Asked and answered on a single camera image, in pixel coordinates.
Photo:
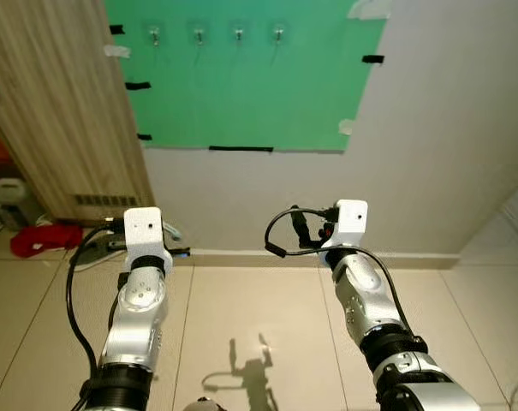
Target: white tape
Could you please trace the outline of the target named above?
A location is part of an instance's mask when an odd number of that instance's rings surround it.
[[[354,120],[345,118],[338,123],[338,132],[340,134],[352,135],[352,127],[354,126]]]
[[[349,19],[388,19],[392,10],[392,0],[358,0],[348,12]]]
[[[123,45],[105,45],[103,50],[104,54],[108,57],[131,57],[131,49],[129,47],[124,47]]]

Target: tile floor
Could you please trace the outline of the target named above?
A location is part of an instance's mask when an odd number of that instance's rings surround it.
[[[64,312],[69,253],[20,260],[8,244],[9,233],[0,234],[0,411],[70,409],[87,369]],[[396,270],[396,286],[438,363],[483,409],[508,410],[518,381],[518,235],[498,215],[462,255],[450,271]],[[115,259],[74,282],[96,353],[120,269]],[[203,395],[230,411],[378,409],[327,270],[180,266],[168,290],[151,411],[183,410]]]

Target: red cloth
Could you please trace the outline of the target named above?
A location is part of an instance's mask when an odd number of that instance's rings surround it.
[[[77,225],[25,227],[11,239],[11,252],[27,258],[51,248],[74,248],[81,243],[82,229]]]

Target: air vent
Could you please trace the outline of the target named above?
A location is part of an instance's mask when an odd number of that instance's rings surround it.
[[[74,194],[78,206],[94,207],[137,207],[137,199],[130,195]]]

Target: baseboard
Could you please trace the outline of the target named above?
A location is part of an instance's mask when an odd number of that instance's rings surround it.
[[[460,259],[460,254],[378,253],[389,268],[447,270]],[[176,259],[177,265],[217,267],[316,267],[315,254],[281,259],[266,251],[192,249],[192,255]]]

